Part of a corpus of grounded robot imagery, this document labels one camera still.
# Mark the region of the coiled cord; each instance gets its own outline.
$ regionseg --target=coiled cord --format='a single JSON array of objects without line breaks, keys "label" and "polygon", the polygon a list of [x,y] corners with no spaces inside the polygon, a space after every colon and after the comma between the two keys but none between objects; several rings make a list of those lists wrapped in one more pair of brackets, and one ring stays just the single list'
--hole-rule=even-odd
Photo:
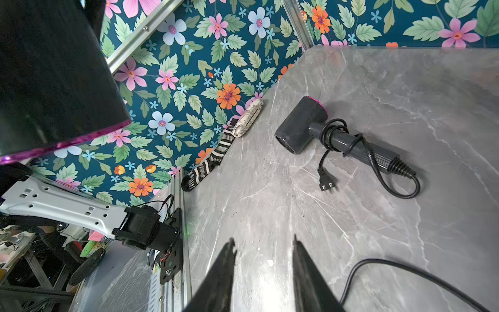
[{"label": "coiled cord", "polygon": [[[324,127],[320,133],[320,137],[319,137],[320,143],[322,145],[324,145],[324,147],[327,149],[327,151],[324,153],[324,155],[322,156],[322,158],[319,161],[319,167],[317,169],[319,174],[321,174],[321,172],[324,172],[322,165],[323,165],[324,159],[326,158],[329,151],[340,152],[340,150],[334,148],[334,146],[332,146],[332,144],[331,144],[331,139],[332,139],[333,133],[336,130],[339,130],[339,131],[342,131],[345,133],[349,133],[345,120],[343,120],[341,118],[331,119],[330,121],[328,121],[324,125]],[[352,143],[347,147],[346,151],[343,153],[343,157],[346,157],[348,154],[350,154],[350,152],[354,148],[355,144],[357,144],[358,142],[362,142],[362,144],[364,145],[364,147],[366,149],[367,159],[369,160],[369,164],[371,165],[371,168],[373,169],[374,174],[376,175],[379,182],[385,188],[385,190],[387,190],[388,193],[392,194],[395,197],[402,198],[402,199],[410,199],[410,198],[413,198],[419,194],[419,192],[421,190],[421,184],[419,183],[418,178],[416,178],[416,172],[414,170],[412,170],[408,165],[406,165],[399,158],[395,158],[390,163],[387,171],[390,173],[401,175],[401,176],[404,176],[406,178],[413,180],[414,184],[416,185],[416,188],[415,188],[414,192],[412,192],[411,194],[407,194],[407,195],[401,194],[401,193],[393,190],[392,188],[390,188],[386,184],[385,180],[383,179],[383,176],[381,175],[381,172],[379,171],[379,166],[378,166],[378,162],[376,161],[376,156],[374,155],[374,151],[372,150],[369,143],[366,141],[366,139],[364,138],[362,133],[356,134],[355,137],[356,137],[355,140],[352,141]]]}]

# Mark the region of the pink object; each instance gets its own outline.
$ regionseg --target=pink object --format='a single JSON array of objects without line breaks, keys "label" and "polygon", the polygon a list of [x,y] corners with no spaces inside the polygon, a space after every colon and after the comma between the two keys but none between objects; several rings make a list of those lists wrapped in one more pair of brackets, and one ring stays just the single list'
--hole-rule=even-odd
[{"label": "pink object", "polygon": [[137,63],[133,59],[133,57],[129,57],[126,61],[126,65],[123,64],[119,67],[119,70],[122,72],[116,73],[114,75],[114,79],[118,81],[125,81],[128,90],[133,91],[135,89],[135,83],[137,83],[141,87],[147,87],[146,81],[139,77],[145,76],[147,74],[147,69],[143,67],[135,68]]},{"label": "pink object", "polygon": [[449,38],[442,42],[442,47],[451,47],[456,43],[456,49],[464,49],[466,42],[475,42],[480,40],[480,36],[476,33],[468,33],[477,27],[477,20],[467,21],[461,28],[461,21],[453,18],[449,23],[451,30],[443,29],[439,31],[442,38]]}]

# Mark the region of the light blue flower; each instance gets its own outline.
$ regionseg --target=light blue flower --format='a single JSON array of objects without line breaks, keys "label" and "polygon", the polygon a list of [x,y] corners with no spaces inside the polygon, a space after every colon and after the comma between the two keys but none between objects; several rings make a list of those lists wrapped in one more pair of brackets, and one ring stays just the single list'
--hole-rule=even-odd
[{"label": "light blue flower", "polygon": [[133,117],[137,117],[137,115],[135,115],[135,114],[133,113],[133,110],[130,110],[130,112],[129,112],[129,113],[130,113],[130,120],[132,120],[132,121],[133,121]]},{"label": "light blue flower", "polygon": [[355,34],[348,34],[348,41],[350,41],[351,44],[354,42],[357,42],[357,39],[355,39]]},{"label": "light blue flower", "polygon": [[170,141],[173,141],[173,139],[176,139],[176,138],[177,138],[177,137],[176,137],[176,135],[177,135],[177,133],[176,133],[176,132],[171,133],[170,131],[168,131],[167,133],[168,133],[168,135],[166,136],[166,138],[167,138],[167,139],[169,139]]},{"label": "light blue flower", "polygon": [[38,160],[36,161],[36,163],[40,166],[48,165],[48,159],[43,159],[41,157],[38,157]]},{"label": "light blue flower", "polygon": [[220,40],[220,45],[222,45],[222,49],[228,50],[229,49],[229,43],[227,42],[227,38],[224,38],[224,41]]},{"label": "light blue flower", "polygon": [[152,40],[149,40],[148,43],[146,43],[146,47],[149,49],[149,51],[156,50],[156,45],[157,43],[153,43]]},{"label": "light blue flower", "polygon": [[275,36],[274,28],[271,30],[267,29],[267,40],[272,40],[272,38]]},{"label": "light blue flower", "polygon": [[150,136],[151,139],[154,138],[156,135],[158,135],[156,133],[156,129],[154,129],[154,130],[149,129],[148,131],[149,131],[149,133],[147,134],[147,136]]},{"label": "light blue flower", "polygon": [[95,159],[95,156],[94,156],[95,152],[91,152],[89,150],[86,151],[86,154],[81,154],[82,157],[86,157],[88,161],[90,161],[90,159]]},{"label": "light blue flower", "polygon": [[378,16],[378,14],[379,14],[379,10],[376,10],[376,13],[371,12],[371,15],[373,16],[373,17],[371,17],[371,20],[375,21],[376,24],[378,23],[378,20],[381,20],[381,16]]},{"label": "light blue flower", "polygon": [[92,190],[93,190],[93,187],[91,186],[86,186],[86,185],[83,185],[83,188],[80,189],[80,191],[82,192],[85,192],[87,194],[91,194],[92,193]]},{"label": "light blue flower", "polygon": [[243,18],[247,13],[246,13],[246,9],[245,8],[242,8],[240,7],[239,8],[239,15],[241,15],[241,18]]},{"label": "light blue flower", "polygon": [[186,93],[187,92],[187,89],[186,89],[186,87],[184,86],[183,83],[180,84],[180,87],[177,87],[177,90],[179,90],[182,93]]},{"label": "light blue flower", "polygon": [[125,165],[125,167],[127,167],[127,168],[128,168],[128,170],[135,169],[135,163],[128,162],[128,165]]},{"label": "light blue flower", "polygon": [[189,0],[185,1],[182,6],[186,8],[186,13],[192,13],[192,4],[189,3]]}]

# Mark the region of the power cord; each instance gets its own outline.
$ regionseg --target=power cord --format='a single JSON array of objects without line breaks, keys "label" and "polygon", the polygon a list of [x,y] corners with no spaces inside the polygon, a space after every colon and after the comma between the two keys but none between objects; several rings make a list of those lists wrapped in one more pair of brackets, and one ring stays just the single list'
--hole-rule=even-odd
[{"label": "power cord", "polygon": [[[329,190],[329,189],[333,188],[335,185],[334,180],[331,177],[331,175],[325,172],[325,170],[323,168],[323,163],[324,163],[324,159],[326,158],[327,154],[329,154],[329,151],[339,152],[339,150],[334,148],[334,146],[332,146],[332,144],[331,144],[332,135],[336,130],[342,131],[345,133],[349,133],[348,128],[346,126],[346,122],[341,118],[335,118],[335,119],[331,119],[330,121],[328,121],[324,125],[324,128],[322,129],[322,131],[320,133],[320,143],[322,145],[324,145],[324,147],[327,149],[327,151],[324,153],[324,155],[320,159],[319,166],[317,168],[317,172],[319,174],[319,187],[320,187],[321,191]],[[392,161],[392,163],[390,164],[387,171],[390,173],[398,174],[398,175],[401,175],[401,176],[404,176],[404,177],[407,177],[407,178],[413,180],[414,184],[416,185],[416,189],[414,190],[414,192],[412,192],[411,194],[407,194],[407,195],[401,194],[401,193],[391,189],[386,184],[385,180],[383,179],[383,176],[381,176],[381,172],[379,171],[379,166],[378,166],[378,163],[376,161],[374,151],[371,148],[371,146],[369,145],[369,143],[366,141],[366,139],[364,138],[362,133],[356,134],[355,137],[356,137],[356,139],[353,140],[352,143],[350,143],[350,145],[347,147],[346,151],[343,153],[343,157],[348,156],[348,154],[350,154],[350,152],[354,148],[355,144],[357,144],[358,142],[361,142],[366,149],[367,158],[369,159],[369,164],[371,165],[371,168],[373,169],[374,174],[378,178],[381,185],[385,188],[385,190],[388,191],[388,193],[392,194],[395,197],[403,198],[403,199],[413,198],[419,194],[419,192],[421,190],[421,184],[419,183],[418,178],[416,178],[416,172],[414,170],[412,170],[411,168],[409,168],[409,166],[407,166],[399,158],[396,158]]]},{"label": "power cord", "polygon": [[448,282],[441,280],[440,278],[436,277],[435,275],[423,271],[421,269],[409,266],[409,265],[404,265],[398,262],[390,261],[390,260],[384,260],[384,259],[364,259],[360,262],[358,262],[352,270],[350,271],[350,275],[348,276],[345,284],[345,290],[343,291],[343,295],[341,296],[341,299],[339,301],[340,305],[344,305],[345,301],[348,297],[348,293],[350,291],[351,285],[352,285],[352,280],[353,276],[355,273],[360,269],[361,266],[369,264],[369,263],[377,263],[377,264],[384,264],[392,267],[396,267],[399,269],[403,269],[407,272],[411,272],[413,274],[416,274],[418,276],[421,276],[424,279],[427,279],[431,281],[432,283],[437,284],[438,286],[442,287],[443,289],[447,290],[448,292],[452,293],[462,301],[466,302],[469,304],[472,308],[479,312],[490,312],[488,309],[486,309],[483,305],[480,303],[476,302],[472,298],[470,298],[467,294],[464,292],[460,291],[459,289],[455,288],[454,286],[450,285]]}]

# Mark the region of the pink flower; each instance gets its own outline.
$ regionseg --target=pink flower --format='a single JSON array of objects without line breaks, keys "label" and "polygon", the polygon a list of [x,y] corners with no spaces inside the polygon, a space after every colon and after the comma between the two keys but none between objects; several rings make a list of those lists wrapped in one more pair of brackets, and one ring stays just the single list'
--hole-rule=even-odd
[{"label": "pink flower", "polygon": [[122,72],[118,72],[114,75],[114,79],[120,82],[126,80],[126,86],[130,91],[135,89],[135,83],[141,87],[147,87],[146,81],[139,77],[147,74],[147,69],[143,67],[135,69],[135,66],[137,66],[135,60],[133,57],[129,57],[126,61],[126,65],[123,64],[119,67],[119,70]]},{"label": "pink flower", "polygon": [[57,178],[55,181],[74,190],[78,190],[77,186],[81,184],[81,182],[75,181],[71,177],[67,177],[64,180]]},{"label": "pink flower", "polygon": [[117,3],[118,0],[107,0],[106,1],[106,15],[108,18],[112,18],[113,17],[113,11],[115,11],[116,13],[121,13],[121,10],[120,8],[113,4],[113,3]]},{"label": "pink flower", "polygon": [[156,78],[156,82],[163,84],[163,90],[168,89],[168,86],[170,87],[170,89],[175,90],[174,82],[178,82],[179,79],[173,76],[173,71],[171,69],[168,69],[166,74],[164,71],[159,70],[159,75],[161,77]]},{"label": "pink flower", "polygon": [[[322,39],[322,44],[323,45],[329,45],[329,40],[327,40],[326,36],[322,35],[321,39]],[[347,46],[348,43],[347,43],[346,40],[343,40],[343,42],[333,40],[333,41],[331,41],[331,45],[332,46]]]},{"label": "pink flower", "polygon": [[149,15],[161,3],[161,0],[125,0],[123,9],[127,17],[134,17],[139,13],[139,2],[144,13]]},{"label": "pink flower", "polygon": [[227,28],[227,26],[229,26],[229,23],[227,23],[226,21],[222,21],[222,15],[220,13],[217,14],[217,19],[215,19],[213,16],[210,16],[210,22],[212,22],[212,25],[208,28],[208,31],[214,33],[216,39],[220,39],[220,34],[224,37],[227,36],[227,32],[224,28]]},{"label": "pink flower", "polygon": [[177,168],[172,167],[172,170],[171,170],[171,171],[168,171],[168,174],[170,174],[170,175],[174,176],[174,175],[176,175],[177,173],[179,173],[179,172],[180,172],[180,170],[182,170],[182,167],[177,167]]},{"label": "pink flower", "polygon": [[121,132],[121,129],[118,129],[114,132],[111,132],[111,136],[107,140],[107,143],[113,143],[114,141],[116,141],[116,145],[118,145],[118,147],[122,147],[123,142],[125,142],[125,143],[131,142],[130,138],[127,138],[127,136],[129,136],[129,135],[130,135],[130,131],[125,130],[125,131]]},{"label": "pink flower", "polygon": [[461,21],[457,18],[453,18],[449,24],[451,30],[443,29],[439,31],[439,35],[442,38],[449,38],[442,42],[442,47],[451,47],[456,43],[456,49],[464,49],[466,47],[466,42],[475,42],[480,40],[480,36],[476,33],[467,33],[477,27],[477,20],[467,21],[463,28],[461,28]]}]

